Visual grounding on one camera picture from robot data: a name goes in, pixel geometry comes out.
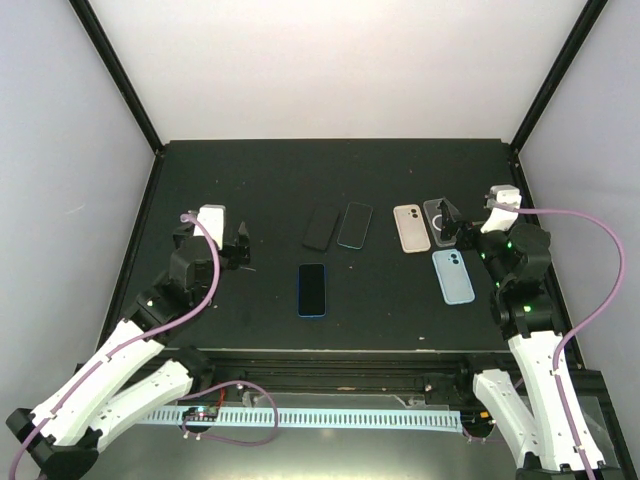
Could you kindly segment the clear phone case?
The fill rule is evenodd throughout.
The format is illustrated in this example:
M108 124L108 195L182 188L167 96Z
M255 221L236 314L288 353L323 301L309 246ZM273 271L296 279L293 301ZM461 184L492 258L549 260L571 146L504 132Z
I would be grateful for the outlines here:
M450 210L454 210L453 204L446 198L436 198L427 200L423 203L423 211L426 216L427 225L430 229L430 232L433 236L435 244L438 247L453 247L456 243L455 238L451 238L449 240L444 240L442 238L442 211L440 208L440 204L445 202L446 206Z

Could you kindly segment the pink phone case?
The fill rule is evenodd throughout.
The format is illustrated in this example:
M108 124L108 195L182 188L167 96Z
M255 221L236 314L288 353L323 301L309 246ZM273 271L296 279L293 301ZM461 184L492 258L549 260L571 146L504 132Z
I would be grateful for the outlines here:
M430 250L431 242L418 205L395 206L393 216L404 253L415 254Z

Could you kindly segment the light blue phone case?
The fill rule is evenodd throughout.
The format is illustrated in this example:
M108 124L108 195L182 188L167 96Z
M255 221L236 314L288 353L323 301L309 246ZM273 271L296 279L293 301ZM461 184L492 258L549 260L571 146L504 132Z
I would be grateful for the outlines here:
M435 251L432 262L447 305L469 304L475 300L475 292L461 252L456 249Z

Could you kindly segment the teal phone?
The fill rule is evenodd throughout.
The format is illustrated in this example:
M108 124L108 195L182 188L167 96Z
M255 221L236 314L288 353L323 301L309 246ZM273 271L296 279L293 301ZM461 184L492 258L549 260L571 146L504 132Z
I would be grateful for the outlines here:
M370 205L350 202L338 233L337 244L349 249L362 249L372 214L373 208Z

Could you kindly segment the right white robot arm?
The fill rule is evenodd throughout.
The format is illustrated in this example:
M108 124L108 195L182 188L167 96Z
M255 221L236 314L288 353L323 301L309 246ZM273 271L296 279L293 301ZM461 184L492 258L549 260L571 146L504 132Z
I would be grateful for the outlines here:
M457 396L479 402L495 421L519 479L621 479L593 439L577 398L564 348L570 337L553 325L553 303L542 286L551 265L551 236L520 223L519 203L490 198L490 218L466 221L441 201L441 237L475 251L493 284L492 316L526 388L521 398L510 375L469 368L454 379Z

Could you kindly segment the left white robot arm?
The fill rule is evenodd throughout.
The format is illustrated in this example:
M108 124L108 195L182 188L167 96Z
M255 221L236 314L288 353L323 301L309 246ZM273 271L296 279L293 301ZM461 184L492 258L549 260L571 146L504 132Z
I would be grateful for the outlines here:
M132 386L126 383L160 354L213 302L223 271L250 262L250 237L238 228L232 243L218 243L219 228L192 214L183 227L170 268L141 294L96 353L54 394L32 409L18 408L6 425L20 443L9 468L15 478L28 454L43 479L80 479L121 433L156 408L190 396L207 397L215 376L209 361L185 347Z

